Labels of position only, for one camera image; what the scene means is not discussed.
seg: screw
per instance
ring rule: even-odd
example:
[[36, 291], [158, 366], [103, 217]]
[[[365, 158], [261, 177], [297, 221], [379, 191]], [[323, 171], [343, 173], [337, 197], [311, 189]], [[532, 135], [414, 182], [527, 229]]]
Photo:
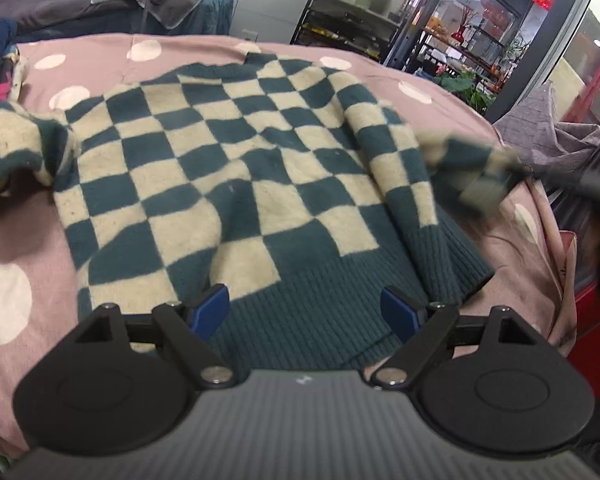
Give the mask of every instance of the screw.
[[228, 383], [233, 376], [234, 373], [224, 366], [209, 366], [200, 373], [200, 377], [211, 384]]
[[400, 370], [400, 368], [382, 368], [376, 373], [376, 379], [382, 384], [395, 386], [396, 384], [403, 384], [407, 380], [407, 372]]

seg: wall outlet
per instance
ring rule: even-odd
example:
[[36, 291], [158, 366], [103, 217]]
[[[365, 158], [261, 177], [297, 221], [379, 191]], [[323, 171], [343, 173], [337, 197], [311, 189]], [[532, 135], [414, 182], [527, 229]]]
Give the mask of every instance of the wall outlet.
[[258, 33], [244, 28], [242, 30], [242, 38], [249, 41], [258, 41]]

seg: pink fabric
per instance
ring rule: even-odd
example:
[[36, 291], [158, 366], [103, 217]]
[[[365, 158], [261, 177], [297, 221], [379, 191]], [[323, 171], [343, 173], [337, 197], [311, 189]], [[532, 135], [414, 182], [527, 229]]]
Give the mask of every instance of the pink fabric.
[[[414, 129], [453, 130], [500, 142], [487, 121], [423, 79], [350, 52], [258, 46], [266, 52], [349, 70], [379, 99], [391, 101]], [[49, 112], [50, 106], [68, 107], [76, 99], [103, 94], [120, 83], [154, 78], [183, 64], [243, 62], [244, 51], [255, 46], [229, 37], [105, 34], [19, 48], [31, 66], [20, 101], [27, 110]], [[465, 307], [466, 312], [487, 314], [495, 304], [508, 304], [567, 352], [575, 329], [575, 244], [558, 231], [542, 190], [520, 185], [497, 215], [464, 222], [464, 228], [496, 269], [494, 278]], [[75, 271], [48, 190], [19, 190], [11, 197], [0, 197], [0, 264], [18, 266], [32, 291], [28, 322], [15, 338], [0, 344], [0, 452], [17, 456], [26, 446], [11, 413], [13, 389], [76, 323]]]
[[0, 83], [0, 101], [6, 101], [11, 91], [11, 82]]

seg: green leaves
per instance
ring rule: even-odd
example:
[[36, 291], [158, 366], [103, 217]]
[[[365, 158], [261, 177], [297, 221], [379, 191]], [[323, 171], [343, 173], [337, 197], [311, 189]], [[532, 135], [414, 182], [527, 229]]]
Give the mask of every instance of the green leaves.
[[435, 82], [446, 91], [462, 99], [479, 114], [485, 113], [491, 106], [495, 97], [485, 94], [476, 88], [475, 73], [471, 71], [461, 72], [457, 77], [443, 74], [435, 78]]

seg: checkered sweater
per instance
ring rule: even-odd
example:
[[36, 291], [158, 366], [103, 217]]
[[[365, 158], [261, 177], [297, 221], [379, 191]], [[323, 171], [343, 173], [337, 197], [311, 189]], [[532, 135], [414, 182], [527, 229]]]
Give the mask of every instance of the checkered sweater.
[[212, 345], [236, 369], [359, 367], [399, 345], [384, 286], [460, 304], [492, 273], [432, 182], [465, 205], [497, 202], [498, 152], [420, 143], [349, 73], [249, 54], [59, 119], [0, 104], [0, 186], [21, 168], [53, 186], [80, 316], [105, 302], [148, 312], [221, 282], [232, 313]]

